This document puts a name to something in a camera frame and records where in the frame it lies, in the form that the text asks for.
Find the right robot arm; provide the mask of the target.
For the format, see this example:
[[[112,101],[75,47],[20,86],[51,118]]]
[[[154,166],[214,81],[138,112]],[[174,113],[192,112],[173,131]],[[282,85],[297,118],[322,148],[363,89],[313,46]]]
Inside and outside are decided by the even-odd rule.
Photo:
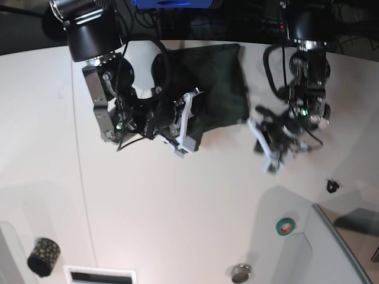
[[[63,26],[74,62],[84,62],[82,73],[93,103],[100,136],[119,150],[136,134],[153,140],[162,134],[159,124],[168,117],[172,63],[163,43],[148,34],[132,34],[123,16],[110,1],[50,1],[53,16]],[[135,73],[125,58],[132,41],[150,41],[163,59],[163,83],[150,98],[137,96]]]

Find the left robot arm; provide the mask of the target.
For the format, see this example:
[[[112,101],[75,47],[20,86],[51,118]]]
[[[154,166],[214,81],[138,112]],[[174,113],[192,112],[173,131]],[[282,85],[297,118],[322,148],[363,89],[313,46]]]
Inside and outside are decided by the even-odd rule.
[[[317,150],[323,146],[319,138],[316,146],[302,146],[298,139],[304,134],[315,138],[315,132],[329,124],[325,85],[330,77],[330,64],[325,47],[333,38],[332,5],[329,1],[279,1],[278,6],[281,43],[265,49],[263,63],[272,92],[288,108],[280,115],[262,106],[255,108],[264,117],[258,125],[262,138],[257,140],[255,151],[263,153],[264,146],[279,154],[289,149]],[[287,47],[296,48],[289,60],[282,61],[283,69],[290,70],[293,79],[285,80],[284,86],[277,88],[269,57],[274,50],[285,52]]]

